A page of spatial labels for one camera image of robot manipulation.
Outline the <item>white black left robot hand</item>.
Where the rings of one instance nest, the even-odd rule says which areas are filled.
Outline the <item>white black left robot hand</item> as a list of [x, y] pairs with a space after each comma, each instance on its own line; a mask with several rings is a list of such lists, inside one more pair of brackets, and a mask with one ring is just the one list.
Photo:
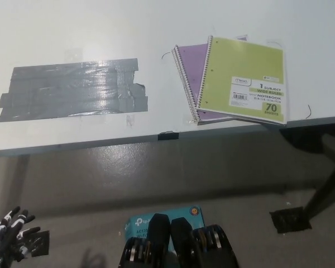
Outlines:
[[22, 261], [42, 242], [40, 237], [32, 238], [40, 227], [23, 229], [34, 219], [35, 216], [29, 215], [28, 210], [17, 206], [0, 220], [0, 267], [9, 267], [12, 261]]

